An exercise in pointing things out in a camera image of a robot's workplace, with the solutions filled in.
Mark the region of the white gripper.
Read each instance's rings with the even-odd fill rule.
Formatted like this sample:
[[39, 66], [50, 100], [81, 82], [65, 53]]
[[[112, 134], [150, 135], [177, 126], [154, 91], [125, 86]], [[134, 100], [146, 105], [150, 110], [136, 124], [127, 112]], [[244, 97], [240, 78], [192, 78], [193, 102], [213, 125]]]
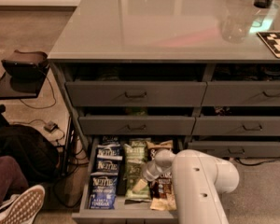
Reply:
[[164, 173], [164, 170], [156, 164], [154, 161], [149, 161], [142, 165], [142, 177], [138, 179], [132, 188], [135, 193], [143, 192], [147, 189], [147, 182], [151, 182]]

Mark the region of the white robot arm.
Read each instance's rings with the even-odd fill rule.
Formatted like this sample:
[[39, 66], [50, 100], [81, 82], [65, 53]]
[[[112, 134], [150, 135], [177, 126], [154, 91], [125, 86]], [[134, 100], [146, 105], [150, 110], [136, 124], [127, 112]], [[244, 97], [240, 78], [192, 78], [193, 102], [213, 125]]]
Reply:
[[178, 224], [229, 224], [219, 195], [238, 187], [239, 173], [230, 162], [193, 149], [174, 154], [158, 150], [141, 164], [141, 179], [153, 181], [170, 172]]

